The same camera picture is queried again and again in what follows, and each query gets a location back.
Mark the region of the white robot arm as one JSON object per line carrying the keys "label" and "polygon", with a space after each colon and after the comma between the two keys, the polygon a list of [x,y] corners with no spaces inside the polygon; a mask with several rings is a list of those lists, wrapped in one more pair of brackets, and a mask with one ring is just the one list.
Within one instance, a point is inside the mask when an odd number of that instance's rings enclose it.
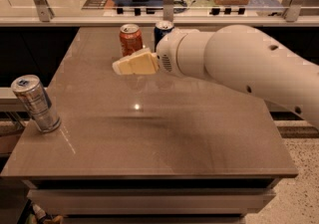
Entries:
{"label": "white robot arm", "polygon": [[277,104],[319,127],[319,66],[265,33],[244,25],[215,32],[174,29],[151,52],[113,62],[118,75],[158,71],[221,84]]}

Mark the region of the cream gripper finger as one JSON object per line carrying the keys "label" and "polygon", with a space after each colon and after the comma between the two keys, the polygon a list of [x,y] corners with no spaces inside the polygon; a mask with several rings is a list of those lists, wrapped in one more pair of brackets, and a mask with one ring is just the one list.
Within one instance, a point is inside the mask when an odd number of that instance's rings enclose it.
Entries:
{"label": "cream gripper finger", "polygon": [[155,74],[159,65],[154,53],[143,52],[125,56],[112,64],[117,75],[152,75]]}
{"label": "cream gripper finger", "polygon": [[133,56],[136,56],[136,55],[140,55],[140,54],[144,54],[144,53],[151,53],[151,49],[150,48],[143,48],[143,49],[140,49],[138,51],[135,51],[133,52],[130,57],[133,57]]}

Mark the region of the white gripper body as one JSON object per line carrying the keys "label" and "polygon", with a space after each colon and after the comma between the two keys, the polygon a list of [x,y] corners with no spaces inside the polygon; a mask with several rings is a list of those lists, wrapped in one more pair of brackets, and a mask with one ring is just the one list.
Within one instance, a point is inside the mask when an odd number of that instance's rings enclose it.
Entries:
{"label": "white gripper body", "polygon": [[190,33],[198,33],[195,29],[175,28],[161,38],[157,44],[157,58],[159,69],[170,76],[182,77],[178,67],[177,53],[182,40]]}

